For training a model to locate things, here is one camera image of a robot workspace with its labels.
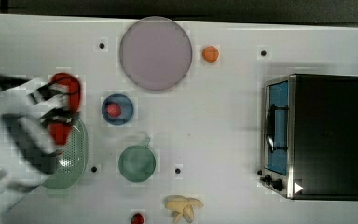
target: red object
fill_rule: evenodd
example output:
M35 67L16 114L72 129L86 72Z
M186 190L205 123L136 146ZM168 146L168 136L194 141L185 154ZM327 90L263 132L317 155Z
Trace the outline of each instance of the red object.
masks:
M60 85L68 86L68 101L70 110L75 114L80 106L81 85L77 78L67 73L58 73L54 75L50 82L56 82ZM63 146L72 131L71 125L62 123L53 123L49 126L50 135L58 146Z
M106 108L106 110L107 110L107 113L112 117L118 117L121 114L121 107L116 103L110 104Z
M133 215L131 224L144 224L144 217L140 213Z

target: green bowl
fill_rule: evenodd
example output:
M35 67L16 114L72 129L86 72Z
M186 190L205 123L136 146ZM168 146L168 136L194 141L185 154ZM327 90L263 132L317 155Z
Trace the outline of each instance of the green bowl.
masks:
M120 155L118 168L131 182L146 181L156 169L156 158L146 146L128 147Z

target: toaster oven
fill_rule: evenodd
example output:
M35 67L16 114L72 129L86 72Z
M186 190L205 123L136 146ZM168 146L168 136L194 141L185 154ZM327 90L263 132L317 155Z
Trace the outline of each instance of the toaster oven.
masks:
M265 84L263 186L294 200L358 201L358 77Z

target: green colander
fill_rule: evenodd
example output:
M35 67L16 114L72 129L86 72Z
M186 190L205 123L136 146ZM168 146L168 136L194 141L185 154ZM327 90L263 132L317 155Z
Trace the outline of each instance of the green colander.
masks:
M59 156L59 164L54 175L50 176L43 186L48 189L67 189L83 175L87 164L88 135L86 127L79 119L63 147Z

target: peeled banana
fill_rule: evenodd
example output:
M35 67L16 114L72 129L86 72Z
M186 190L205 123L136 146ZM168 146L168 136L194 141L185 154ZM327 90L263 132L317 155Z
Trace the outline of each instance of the peeled banana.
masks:
M194 220L194 210L195 207L203 207L204 204L195 198L185 198L182 196L174 196L165 204L165 207L173 212L176 212L176 216L173 219L174 223L179 222L183 216L188 223L193 222Z

